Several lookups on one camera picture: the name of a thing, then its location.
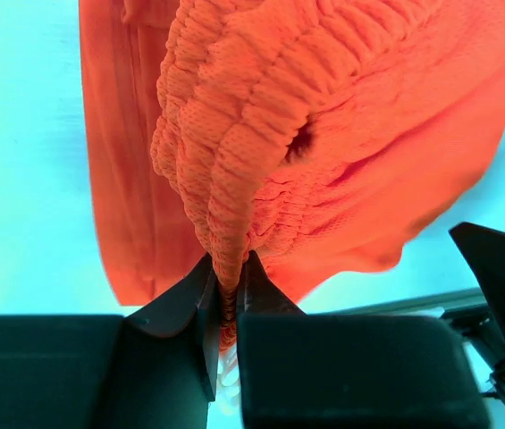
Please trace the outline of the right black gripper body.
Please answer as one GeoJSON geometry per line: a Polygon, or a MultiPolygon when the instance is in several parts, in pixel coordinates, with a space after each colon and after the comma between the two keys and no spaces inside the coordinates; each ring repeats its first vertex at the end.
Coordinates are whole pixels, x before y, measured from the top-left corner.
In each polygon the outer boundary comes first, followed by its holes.
{"type": "Polygon", "coordinates": [[[470,343],[491,368],[493,391],[487,395],[505,405],[505,336],[491,309],[485,304],[453,308],[444,311],[441,319],[470,343]]]}

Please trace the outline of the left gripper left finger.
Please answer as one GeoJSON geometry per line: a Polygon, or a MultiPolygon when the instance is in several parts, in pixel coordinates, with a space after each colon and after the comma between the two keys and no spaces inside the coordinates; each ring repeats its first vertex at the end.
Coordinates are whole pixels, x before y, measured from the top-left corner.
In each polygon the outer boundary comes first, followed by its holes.
{"type": "Polygon", "coordinates": [[[210,256],[131,315],[0,315],[0,428],[203,428],[215,398],[210,256]]]}

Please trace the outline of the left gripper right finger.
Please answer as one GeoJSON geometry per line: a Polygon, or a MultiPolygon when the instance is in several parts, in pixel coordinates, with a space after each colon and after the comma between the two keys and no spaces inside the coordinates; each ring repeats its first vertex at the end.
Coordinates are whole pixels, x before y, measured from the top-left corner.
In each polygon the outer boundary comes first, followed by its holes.
{"type": "Polygon", "coordinates": [[[237,300],[247,428],[488,428],[462,343],[423,315],[308,315],[257,254],[237,300]]]}

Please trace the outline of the orange shorts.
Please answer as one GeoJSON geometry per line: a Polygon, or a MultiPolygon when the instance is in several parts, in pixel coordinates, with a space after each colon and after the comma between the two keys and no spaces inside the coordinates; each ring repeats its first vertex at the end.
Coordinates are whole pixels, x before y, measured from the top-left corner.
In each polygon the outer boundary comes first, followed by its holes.
{"type": "Polygon", "coordinates": [[[293,301],[388,270],[505,131],[505,1],[82,1],[79,21],[108,281],[142,306],[209,254],[223,349],[250,253],[293,301]]]}

